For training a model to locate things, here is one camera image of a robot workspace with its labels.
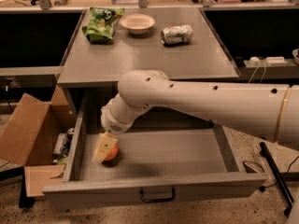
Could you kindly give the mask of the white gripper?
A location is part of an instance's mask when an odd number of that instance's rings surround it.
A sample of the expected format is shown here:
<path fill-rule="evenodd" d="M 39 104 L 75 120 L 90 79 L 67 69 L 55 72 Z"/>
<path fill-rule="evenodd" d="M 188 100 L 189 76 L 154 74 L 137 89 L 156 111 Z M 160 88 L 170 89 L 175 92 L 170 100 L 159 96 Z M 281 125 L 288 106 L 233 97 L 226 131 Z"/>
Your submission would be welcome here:
<path fill-rule="evenodd" d="M 131 124 L 117 121 L 109 110 L 107 105 L 101 108 L 100 117 L 102 128 L 107 133 L 100 133 L 93 152 L 93 163 L 102 163 L 108 156 L 112 148 L 117 144 L 115 134 L 125 133 Z"/>

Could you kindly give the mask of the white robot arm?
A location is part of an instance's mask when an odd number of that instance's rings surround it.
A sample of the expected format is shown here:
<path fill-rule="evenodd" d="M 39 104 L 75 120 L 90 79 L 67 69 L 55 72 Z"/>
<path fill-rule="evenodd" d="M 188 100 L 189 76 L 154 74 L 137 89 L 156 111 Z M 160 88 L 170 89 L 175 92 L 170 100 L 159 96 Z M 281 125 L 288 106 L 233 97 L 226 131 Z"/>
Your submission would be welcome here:
<path fill-rule="evenodd" d="M 296 85 L 173 81 L 161 71 L 133 70 L 120 77 L 118 94 L 101 109 L 105 131 L 99 135 L 93 162 L 103 162 L 118 136 L 155 106 L 299 148 Z"/>

